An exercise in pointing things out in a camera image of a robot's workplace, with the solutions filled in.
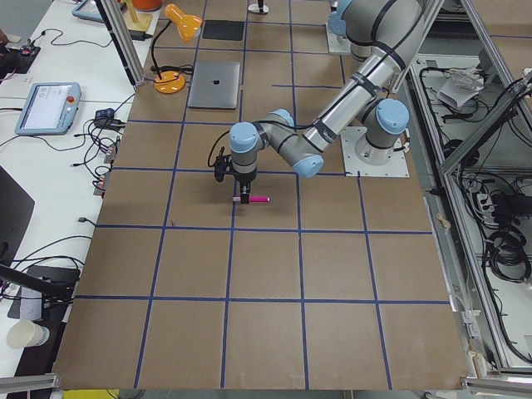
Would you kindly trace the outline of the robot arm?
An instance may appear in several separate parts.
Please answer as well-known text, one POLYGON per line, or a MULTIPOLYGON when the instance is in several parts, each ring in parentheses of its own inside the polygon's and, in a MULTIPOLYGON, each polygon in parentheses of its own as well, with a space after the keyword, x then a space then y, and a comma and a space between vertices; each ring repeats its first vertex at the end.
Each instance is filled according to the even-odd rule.
POLYGON ((347 39, 353 47, 365 47, 369 53, 301 135, 284 109, 230 128, 229 173, 239 183, 241 203, 249 202, 258 153, 267 147, 272 147, 300 177, 310 178, 321 170, 322 154, 341 129, 412 61, 421 44, 425 14, 426 3, 420 1, 338 2, 336 16, 345 24, 347 39))

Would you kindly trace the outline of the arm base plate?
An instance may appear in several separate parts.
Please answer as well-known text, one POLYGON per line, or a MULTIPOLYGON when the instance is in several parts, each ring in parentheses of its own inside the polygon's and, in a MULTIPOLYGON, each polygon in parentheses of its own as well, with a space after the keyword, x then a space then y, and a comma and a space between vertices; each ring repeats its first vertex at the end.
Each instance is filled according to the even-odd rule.
POLYGON ((344 174, 350 177, 409 178, 401 138, 394 146, 379 150, 366 141, 367 128, 348 126, 340 134, 344 174))
POLYGON ((351 52, 351 43, 342 36, 334 33, 326 24, 326 36, 328 42, 328 52, 336 55, 347 55, 351 52))

